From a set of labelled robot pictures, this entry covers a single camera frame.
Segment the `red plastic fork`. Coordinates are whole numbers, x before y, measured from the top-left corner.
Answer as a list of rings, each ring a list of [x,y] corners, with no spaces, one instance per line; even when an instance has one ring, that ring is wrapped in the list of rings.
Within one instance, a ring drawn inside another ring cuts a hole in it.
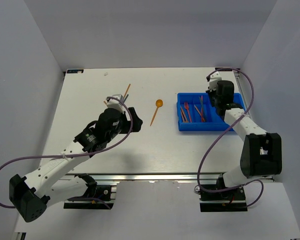
[[[191,114],[190,114],[188,102],[185,102],[185,103],[184,103],[184,108],[185,108],[186,111],[187,111],[187,115],[188,115],[188,118],[189,118],[189,122],[191,123],[191,122],[192,122],[192,118],[191,118]]]

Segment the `yellow plastic spoon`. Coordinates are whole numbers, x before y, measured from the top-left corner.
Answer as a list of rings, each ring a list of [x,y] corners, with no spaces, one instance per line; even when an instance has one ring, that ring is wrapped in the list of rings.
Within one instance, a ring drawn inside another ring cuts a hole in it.
[[[163,104],[164,104],[164,103],[163,103],[163,100],[162,100],[162,99],[156,100],[156,102],[155,102],[156,109],[155,109],[154,114],[153,114],[153,116],[152,116],[152,119],[151,119],[151,122],[150,122],[150,126],[152,126],[152,124],[153,124],[153,122],[154,122],[154,120],[155,120],[155,117],[156,117],[156,115],[157,115],[158,109],[161,108],[161,107],[163,106]]]

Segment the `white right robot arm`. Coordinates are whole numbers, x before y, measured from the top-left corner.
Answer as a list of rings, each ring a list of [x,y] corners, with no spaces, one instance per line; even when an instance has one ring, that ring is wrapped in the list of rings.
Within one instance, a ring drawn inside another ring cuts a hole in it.
[[[234,84],[228,80],[213,80],[206,91],[217,115],[243,141],[239,165],[223,173],[216,182],[216,195],[226,200],[234,193],[234,187],[261,177],[279,175],[282,172],[282,138],[259,127],[244,107],[234,102]]]

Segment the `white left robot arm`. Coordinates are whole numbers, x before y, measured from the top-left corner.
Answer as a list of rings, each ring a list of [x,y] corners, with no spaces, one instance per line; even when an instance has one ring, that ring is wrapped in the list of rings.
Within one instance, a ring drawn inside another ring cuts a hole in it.
[[[61,157],[53,157],[37,170],[9,181],[9,199],[27,223],[39,218],[44,211],[58,203],[74,198],[93,200],[97,196],[97,182],[87,173],[76,174],[71,180],[60,179],[79,164],[92,158],[118,134],[139,132],[143,121],[133,107],[126,113],[107,108],[98,120],[90,122],[71,144],[62,151]]]

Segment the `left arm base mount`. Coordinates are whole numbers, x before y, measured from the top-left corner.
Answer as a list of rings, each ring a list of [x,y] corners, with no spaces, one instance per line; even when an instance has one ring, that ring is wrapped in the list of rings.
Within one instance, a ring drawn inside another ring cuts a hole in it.
[[[82,173],[75,177],[83,180],[87,189],[81,196],[74,197],[74,200],[67,200],[63,208],[72,210],[111,210],[114,206],[115,186],[110,184],[97,183],[92,176]]]

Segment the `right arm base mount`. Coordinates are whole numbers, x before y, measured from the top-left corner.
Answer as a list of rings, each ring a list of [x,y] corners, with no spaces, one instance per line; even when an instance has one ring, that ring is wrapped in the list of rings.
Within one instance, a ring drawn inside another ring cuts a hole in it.
[[[199,194],[199,205],[202,213],[247,212],[246,195],[242,188],[227,192],[210,193],[194,187],[194,192]]]

